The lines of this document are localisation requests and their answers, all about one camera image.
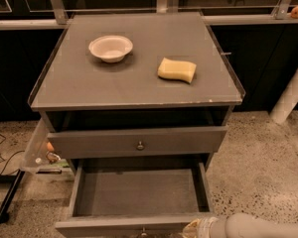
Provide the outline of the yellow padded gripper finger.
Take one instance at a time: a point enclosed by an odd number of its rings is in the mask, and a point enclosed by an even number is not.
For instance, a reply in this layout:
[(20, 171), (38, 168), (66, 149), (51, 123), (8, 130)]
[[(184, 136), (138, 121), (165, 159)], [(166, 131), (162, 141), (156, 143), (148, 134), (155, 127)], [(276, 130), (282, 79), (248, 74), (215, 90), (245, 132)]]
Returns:
[(201, 220), (195, 219), (183, 228), (182, 236), (184, 238), (201, 238), (200, 227)]

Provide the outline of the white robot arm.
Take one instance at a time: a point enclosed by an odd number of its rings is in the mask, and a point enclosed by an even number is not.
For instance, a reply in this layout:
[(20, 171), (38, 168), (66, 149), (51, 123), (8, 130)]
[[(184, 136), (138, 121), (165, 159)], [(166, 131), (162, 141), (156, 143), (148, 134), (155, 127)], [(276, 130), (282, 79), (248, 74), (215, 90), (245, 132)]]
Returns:
[(184, 227), (183, 238), (298, 238), (298, 224), (274, 223), (246, 213), (204, 217)]

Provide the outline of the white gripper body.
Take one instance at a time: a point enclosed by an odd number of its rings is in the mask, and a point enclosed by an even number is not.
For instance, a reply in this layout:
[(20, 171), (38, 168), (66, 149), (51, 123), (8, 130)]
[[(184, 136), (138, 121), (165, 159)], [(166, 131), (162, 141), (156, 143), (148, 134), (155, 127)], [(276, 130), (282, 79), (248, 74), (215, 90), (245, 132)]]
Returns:
[(206, 217), (200, 221), (198, 238), (222, 238), (222, 222), (216, 217)]

